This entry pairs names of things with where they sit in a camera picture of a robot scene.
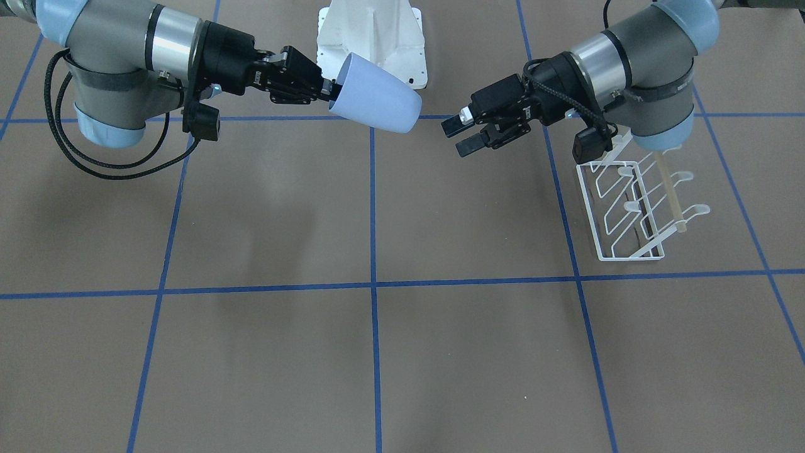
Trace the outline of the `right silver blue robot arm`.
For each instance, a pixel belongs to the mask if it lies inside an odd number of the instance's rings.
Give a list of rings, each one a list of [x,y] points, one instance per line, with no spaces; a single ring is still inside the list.
[[[80,131],[103,147],[134,146],[146,120],[177,109],[184,132],[216,141],[219,111],[204,100],[219,92],[308,105],[343,87],[291,46],[259,50],[253,35],[152,1],[3,1],[2,15],[66,48]]]

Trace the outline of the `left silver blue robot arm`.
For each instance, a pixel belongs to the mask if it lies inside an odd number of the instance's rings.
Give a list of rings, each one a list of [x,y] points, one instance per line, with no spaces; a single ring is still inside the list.
[[[477,90],[443,121],[443,132],[451,138],[480,126],[455,146],[466,157],[523,137],[531,121],[551,126],[575,111],[586,124],[573,141],[576,164],[612,152],[619,126],[643,149],[666,151],[692,133],[695,59],[719,31],[710,1],[652,2],[570,50],[526,61],[519,74]]]

